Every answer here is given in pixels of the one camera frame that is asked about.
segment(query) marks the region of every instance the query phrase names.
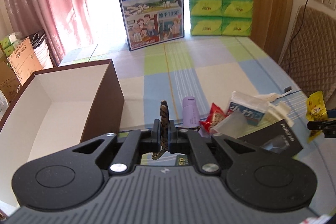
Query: blue milk box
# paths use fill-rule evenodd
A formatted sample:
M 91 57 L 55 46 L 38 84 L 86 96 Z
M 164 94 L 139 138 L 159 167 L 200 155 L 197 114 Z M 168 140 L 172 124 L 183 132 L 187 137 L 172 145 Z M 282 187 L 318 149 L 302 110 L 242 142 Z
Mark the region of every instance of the blue milk box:
M 238 110 L 242 112 L 248 124 L 257 126 L 267 111 L 268 105 L 265 101 L 253 96 L 234 91 L 232 92 L 231 101 L 227 114 Z
M 183 0 L 119 0 L 129 50 L 184 37 Z

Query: white bucket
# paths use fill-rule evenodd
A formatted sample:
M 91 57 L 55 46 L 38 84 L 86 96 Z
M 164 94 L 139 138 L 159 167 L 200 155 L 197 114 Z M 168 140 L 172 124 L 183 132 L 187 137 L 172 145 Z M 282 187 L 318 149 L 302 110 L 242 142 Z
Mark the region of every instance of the white bucket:
M 34 50 L 37 59 L 40 61 L 43 69 L 53 68 L 53 63 L 51 62 L 49 56 L 49 49 L 45 41 L 41 43 L 39 47 Z

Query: open box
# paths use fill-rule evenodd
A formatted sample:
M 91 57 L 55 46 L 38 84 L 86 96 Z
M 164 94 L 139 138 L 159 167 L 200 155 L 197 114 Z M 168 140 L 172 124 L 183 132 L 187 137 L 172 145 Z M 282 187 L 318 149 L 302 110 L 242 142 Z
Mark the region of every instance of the open box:
M 118 133 L 124 105 L 112 60 L 34 72 L 0 121 L 0 201 L 24 163 L 104 133 Z

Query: power cord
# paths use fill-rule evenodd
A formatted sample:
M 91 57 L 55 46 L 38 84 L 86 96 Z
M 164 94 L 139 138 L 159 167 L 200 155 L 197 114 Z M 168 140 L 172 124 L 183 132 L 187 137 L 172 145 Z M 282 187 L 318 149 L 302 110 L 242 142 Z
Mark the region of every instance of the power cord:
M 289 42 L 289 65 L 288 65 L 288 70 L 287 70 L 287 74 L 289 75 L 289 71 L 290 71 L 290 68 L 291 68 L 291 54 L 292 54 L 292 44 L 293 44 L 293 40 L 295 37 L 297 37 L 297 35 L 299 34 L 301 28 L 302 28 L 302 25 L 303 25 L 303 20 L 305 19 L 305 12 L 306 12 L 306 7 L 307 7 L 307 3 L 308 3 L 308 0 L 306 1 L 306 4 L 304 5 L 304 9 L 303 9 L 303 15 L 302 15 L 302 22 L 301 22 L 301 25 L 299 27 L 299 30 L 296 32 L 296 34 L 293 36 L 293 38 L 290 40 Z

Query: table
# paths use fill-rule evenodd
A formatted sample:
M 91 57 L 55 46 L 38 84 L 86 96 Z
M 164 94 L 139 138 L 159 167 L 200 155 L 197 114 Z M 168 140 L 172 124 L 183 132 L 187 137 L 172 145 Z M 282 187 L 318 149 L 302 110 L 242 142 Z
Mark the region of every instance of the table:
M 249 94 L 282 94 L 291 107 L 292 130 L 304 149 L 296 158 L 317 174 L 318 188 L 311 208 L 328 214 L 336 207 L 336 140 L 322 135 L 307 143 L 306 96 L 291 78 L 247 37 L 191 37 L 177 39 L 135 51 L 127 45 L 92 45 L 69 52 L 62 65 L 112 59 L 122 88 L 125 104 L 120 135 L 136 128 L 151 128 L 159 118 L 159 105 L 166 100 L 170 119 L 182 122 L 182 99 L 196 98 L 201 118 L 206 118 L 212 102 L 226 109 L 235 90 Z M 258 128 L 268 123 L 261 121 Z M 142 164 L 174 165 L 176 155 L 167 152 L 157 161 L 144 155 Z

